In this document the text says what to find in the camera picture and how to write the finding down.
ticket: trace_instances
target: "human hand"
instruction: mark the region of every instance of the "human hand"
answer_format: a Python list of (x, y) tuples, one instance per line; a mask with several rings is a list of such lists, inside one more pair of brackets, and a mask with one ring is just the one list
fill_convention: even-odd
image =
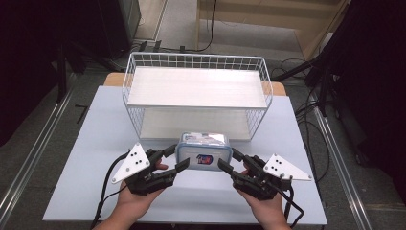
[(245, 198), (258, 223), (265, 230), (290, 229), (284, 218), (282, 196), (280, 194), (276, 194), (273, 199), (258, 200), (241, 190), (237, 190), (237, 192)]
[[(160, 159), (156, 163), (157, 170), (166, 170), (168, 165), (161, 164)], [(126, 186), (125, 181), (120, 185), (120, 189)], [(134, 195), (128, 188), (119, 193), (116, 207), (110, 217), (99, 224), (95, 229), (119, 230), (128, 229), (135, 221), (141, 218), (149, 209), (153, 200), (161, 194), (164, 189), (148, 195)]]

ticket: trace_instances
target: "white bracket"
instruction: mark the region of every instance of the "white bracket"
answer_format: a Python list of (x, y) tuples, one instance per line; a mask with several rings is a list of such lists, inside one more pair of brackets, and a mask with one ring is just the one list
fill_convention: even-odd
[(111, 182), (118, 183), (149, 166), (149, 160), (140, 143), (135, 144)]
[(277, 154), (273, 154), (263, 167), (266, 173), (275, 175), (278, 178), (289, 180), (311, 180), (311, 175), (303, 172), (301, 169), (294, 166), (292, 163), (283, 159)]

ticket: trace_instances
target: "metal wire frame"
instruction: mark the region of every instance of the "metal wire frame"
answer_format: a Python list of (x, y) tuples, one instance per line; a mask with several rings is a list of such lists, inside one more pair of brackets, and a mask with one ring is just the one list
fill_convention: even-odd
[[(273, 98), (273, 88), (269, 78), (268, 69), (263, 57), (219, 56), (201, 54), (175, 54), (175, 53), (131, 53), (123, 83), (123, 100), (127, 105), (134, 73), (137, 66), (143, 67), (172, 67), (172, 68), (200, 68), (200, 69), (232, 69), (258, 71), (262, 82), (266, 109), (246, 109), (247, 125), (251, 139), (256, 133), (263, 116), (267, 112)], [(127, 111), (134, 125), (138, 137), (141, 136), (145, 109), (129, 107)]]

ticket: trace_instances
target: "white wire rack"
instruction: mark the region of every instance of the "white wire rack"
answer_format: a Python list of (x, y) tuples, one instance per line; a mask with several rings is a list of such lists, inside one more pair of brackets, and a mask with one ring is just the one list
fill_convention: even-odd
[[(263, 107), (199, 106), (196, 104), (159, 105), (129, 104), (134, 86), (139, 82), (140, 69), (172, 70), (233, 70), (257, 73)], [(164, 95), (175, 83), (157, 84), (150, 88), (156, 97)], [(251, 140), (263, 116), (272, 103), (273, 89), (265, 60), (262, 57), (192, 55), (172, 53), (132, 53), (125, 73), (123, 99), (131, 122), (140, 139), (178, 139), (184, 131), (208, 131), (226, 134), (230, 140)]]

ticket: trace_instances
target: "upper shelf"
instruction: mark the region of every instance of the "upper shelf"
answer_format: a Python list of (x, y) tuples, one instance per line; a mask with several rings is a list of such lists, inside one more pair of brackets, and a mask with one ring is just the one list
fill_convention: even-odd
[(127, 105), (266, 109), (265, 96), (258, 71), (139, 66)]

